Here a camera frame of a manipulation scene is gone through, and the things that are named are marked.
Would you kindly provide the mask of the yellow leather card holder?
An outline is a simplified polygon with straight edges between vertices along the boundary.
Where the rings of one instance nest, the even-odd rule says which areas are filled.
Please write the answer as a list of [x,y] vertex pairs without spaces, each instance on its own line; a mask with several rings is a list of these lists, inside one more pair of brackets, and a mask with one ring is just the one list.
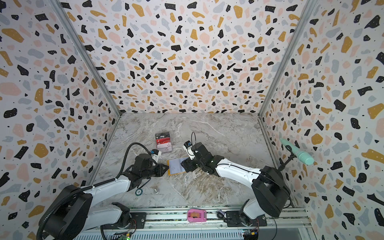
[[181,163],[188,159],[188,157],[184,157],[184,158],[178,158],[178,159],[173,159],[173,160],[168,160],[167,161],[167,164],[169,166],[169,169],[168,169],[168,175],[169,176],[172,176],[172,175],[177,175],[177,174],[182,174],[182,173],[185,173],[186,170],[184,169],[184,167],[181,165]]

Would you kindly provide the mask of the black VIP card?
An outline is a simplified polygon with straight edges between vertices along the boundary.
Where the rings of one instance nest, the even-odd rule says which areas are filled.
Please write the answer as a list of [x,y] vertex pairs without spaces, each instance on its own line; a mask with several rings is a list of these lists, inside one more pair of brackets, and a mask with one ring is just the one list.
[[156,137],[156,140],[167,139],[167,138],[170,138],[170,133],[169,132],[158,133],[158,134],[155,134],[155,137]]

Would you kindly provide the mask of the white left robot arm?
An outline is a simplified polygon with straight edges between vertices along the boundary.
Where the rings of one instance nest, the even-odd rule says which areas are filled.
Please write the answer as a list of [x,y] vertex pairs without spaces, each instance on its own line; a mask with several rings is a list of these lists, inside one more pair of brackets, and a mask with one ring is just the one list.
[[117,228],[132,226],[138,222],[130,208],[114,202],[106,207],[97,205],[117,194],[141,189],[142,181],[162,177],[169,166],[157,163],[152,154],[136,156],[133,165],[124,165],[112,179],[83,188],[74,185],[65,187],[39,221],[36,238],[43,239],[47,233],[57,240],[73,240],[81,232],[106,225]]

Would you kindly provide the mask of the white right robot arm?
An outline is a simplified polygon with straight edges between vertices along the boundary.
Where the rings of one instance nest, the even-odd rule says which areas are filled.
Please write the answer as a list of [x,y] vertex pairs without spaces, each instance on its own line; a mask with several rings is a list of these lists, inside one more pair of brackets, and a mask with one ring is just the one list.
[[257,169],[236,164],[223,156],[213,156],[202,143],[187,141],[183,148],[189,156],[181,163],[187,173],[201,169],[209,175],[238,182],[254,192],[255,198],[247,200],[239,211],[244,223],[265,214],[278,218],[291,197],[282,174],[276,168]]

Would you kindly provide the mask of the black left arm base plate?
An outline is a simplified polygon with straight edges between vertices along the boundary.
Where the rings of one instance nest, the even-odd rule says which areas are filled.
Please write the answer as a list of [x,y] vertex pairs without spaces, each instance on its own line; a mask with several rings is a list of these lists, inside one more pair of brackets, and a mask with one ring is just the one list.
[[104,230],[133,231],[143,229],[146,223],[147,213],[123,213],[117,223],[104,225]]

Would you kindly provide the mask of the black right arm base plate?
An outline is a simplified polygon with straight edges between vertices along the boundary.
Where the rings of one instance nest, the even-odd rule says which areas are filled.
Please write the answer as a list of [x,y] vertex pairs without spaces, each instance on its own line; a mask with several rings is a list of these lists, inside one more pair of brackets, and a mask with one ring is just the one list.
[[246,215],[240,214],[239,211],[217,211],[217,217],[223,220],[228,227],[266,227],[267,220],[265,215],[259,216],[254,220],[249,219]]

